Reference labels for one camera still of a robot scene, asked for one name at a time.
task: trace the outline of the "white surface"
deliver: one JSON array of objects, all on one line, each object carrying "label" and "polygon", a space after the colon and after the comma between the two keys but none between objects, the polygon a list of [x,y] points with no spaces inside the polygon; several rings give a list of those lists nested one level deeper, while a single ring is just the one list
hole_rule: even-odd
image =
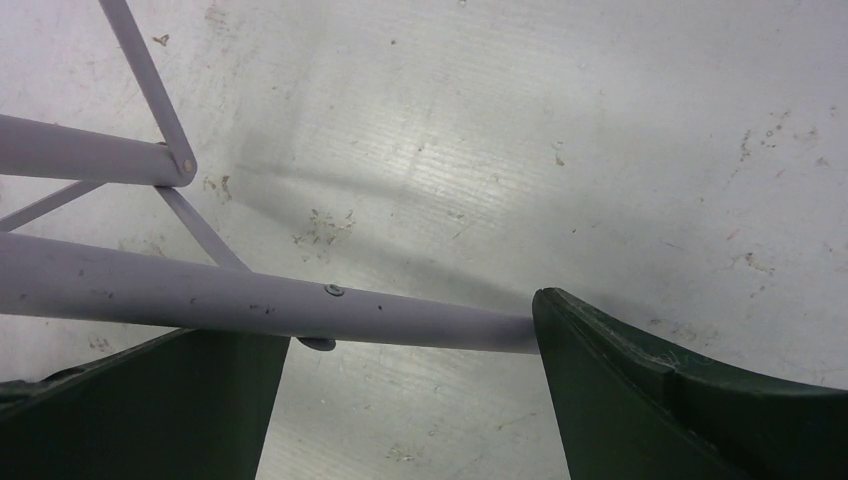
[{"label": "white surface", "polygon": [[[160,139],[96,2],[3,3],[1,113]],[[848,4],[131,7],[170,37],[149,48],[200,162],[184,193],[251,268],[517,311],[558,285],[734,365],[848,388]],[[0,214],[62,184],[0,182]],[[209,262],[141,187],[22,232]],[[159,332],[4,318],[0,376]],[[262,479],[565,468],[535,357],[298,345],[278,399]]]}]

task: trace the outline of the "white floor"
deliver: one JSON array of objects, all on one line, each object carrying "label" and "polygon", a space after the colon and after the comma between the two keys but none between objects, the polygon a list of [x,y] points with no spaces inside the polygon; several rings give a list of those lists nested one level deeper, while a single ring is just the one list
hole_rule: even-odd
[{"label": "white floor", "polygon": [[[130,5],[200,162],[183,192],[254,270],[512,311],[557,285],[848,388],[845,2]],[[160,140],[96,2],[0,7],[0,113]],[[2,177],[0,215],[64,183]],[[21,232],[210,263],[143,187]],[[0,380],[161,332],[3,317]],[[258,478],[565,468],[537,357],[293,344]]]}]

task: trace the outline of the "metal frame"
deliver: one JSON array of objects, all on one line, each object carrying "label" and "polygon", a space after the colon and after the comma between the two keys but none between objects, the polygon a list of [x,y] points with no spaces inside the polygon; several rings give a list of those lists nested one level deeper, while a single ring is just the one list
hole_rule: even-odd
[{"label": "metal frame", "polygon": [[[80,180],[0,219],[0,313],[538,353],[530,315],[251,273],[171,188],[194,178],[191,146],[125,0],[100,5],[165,143],[0,116],[0,173]],[[219,267],[8,233],[106,182],[156,187]]]}]

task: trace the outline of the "bolt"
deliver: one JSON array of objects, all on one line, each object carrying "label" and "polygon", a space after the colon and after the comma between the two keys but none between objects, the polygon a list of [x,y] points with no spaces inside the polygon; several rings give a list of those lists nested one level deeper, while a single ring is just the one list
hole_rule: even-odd
[{"label": "bolt", "polygon": [[344,289],[338,285],[333,285],[332,283],[324,285],[324,290],[334,297],[341,297],[344,295]]}]

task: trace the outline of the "metal pole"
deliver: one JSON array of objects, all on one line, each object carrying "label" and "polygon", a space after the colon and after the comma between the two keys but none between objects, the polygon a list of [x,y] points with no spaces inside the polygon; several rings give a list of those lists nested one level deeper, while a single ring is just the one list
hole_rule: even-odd
[{"label": "metal pole", "polygon": [[0,234],[0,313],[538,353],[533,320]]},{"label": "metal pole", "polygon": [[16,228],[20,228],[36,218],[46,213],[50,213],[62,205],[85,195],[101,185],[103,184],[94,182],[72,183],[56,193],[27,205],[17,212],[10,213],[5,217],[0,218],[0,232],[11,232]]},{"label": "metal pole", "polygon": [[197,172],[197,160],[194,158],[191,145],[188,143],[182,125],[180,125],[180,119],[177,118],[177,112],[171,105],[162,79],[159,78],[159,72],[156,71],[156,64],[150,58],[150,52],[144,44],[144,37],[142,37],[138,25],[135,23],[130,7],[124,0],[100,0],[100,7],[106,14],[106,19],[109,20],[109,25],[112,26],[115,37],[118,38],[121,50],[127,57],[127,62],[130,64],[133,75],[135,75],[141,93],[147,100],[153,118],[159,125],[165,143],[168,144],[168,148],[174,154],[177,168],[180,174],[185,177],[182,185],[188,185]]},{"label": "metal pole", "polygon": [[184,186],[168,147],[0,115],[0,173]]},{"label": "metal pole", "polygon": [[[212,227],[203,220],[203,217],[197,213],[197,210],[188,203],[180,192],[170,187],[156,187],[156,191],[165,200],[165,203],[171,207],[171,210],[177,215],[183,225],[200,244],[200,247],[209,255],[219,267],[232,268],[249,272],[247,265],[239,259],[230,247],[221,240],[221,237],[212,230]],[[335,340],[328,338],[299,338],[300,343],[309,348],[328,352],[336,348]]]}]

